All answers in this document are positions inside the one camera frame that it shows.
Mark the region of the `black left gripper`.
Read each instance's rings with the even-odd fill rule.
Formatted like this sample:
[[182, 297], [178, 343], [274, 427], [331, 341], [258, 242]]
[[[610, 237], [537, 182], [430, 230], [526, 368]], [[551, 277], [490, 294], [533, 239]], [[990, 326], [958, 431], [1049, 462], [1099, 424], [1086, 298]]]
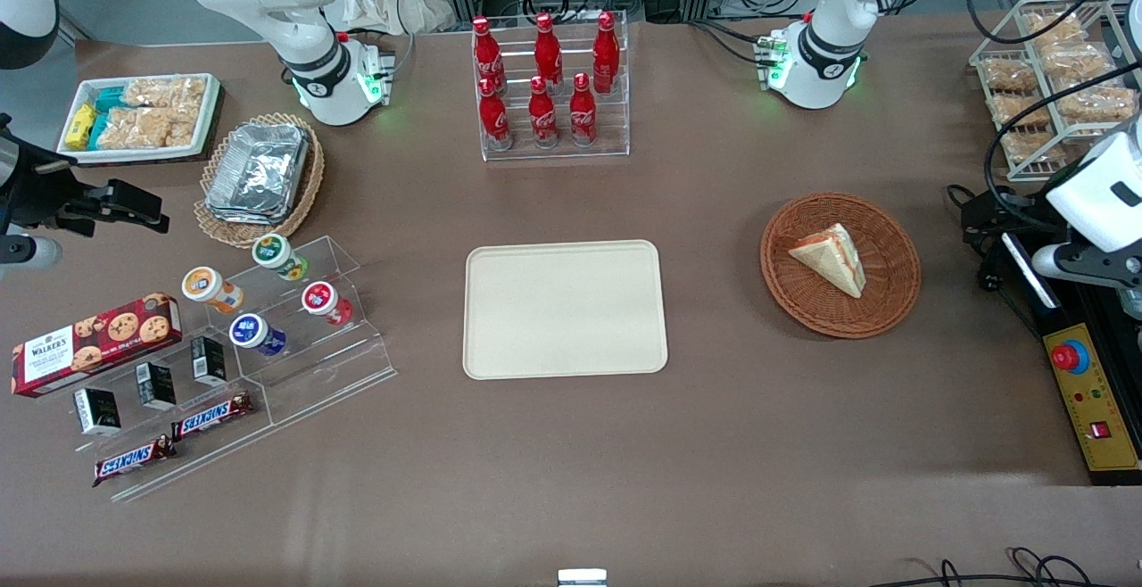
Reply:
[[[1035, 224], [1013, 217], [1010, 204]], [[1072, 241], [1072, 230], [1067, 222], [1046, 198], [1038, 195], [1011, 195], [1008, 201], [1004, 190], [998, 195], [991, 190], [979, 194], [967, 190], [962, 201], [962, 219], [965, 220], [966, 244], [983, 244], [988, 238], [1010, 232], [1027, 254], [1035, 254]]]

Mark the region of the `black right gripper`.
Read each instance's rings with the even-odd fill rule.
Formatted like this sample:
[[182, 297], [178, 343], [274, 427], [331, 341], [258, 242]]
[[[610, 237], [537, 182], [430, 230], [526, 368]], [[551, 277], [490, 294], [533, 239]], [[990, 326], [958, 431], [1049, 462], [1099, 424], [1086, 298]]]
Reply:
[[[13, 116], [1, 116], [3, 230], [45, 227], [93, 238], [96, 222], [131, 224], [158, 234], [169, 232], [162, 198], [126, 180], [87, 187], [73, 175], [69, 159], [25, 143], [13, 134]], [[69, 212], [79, 201], [79, 214]]]

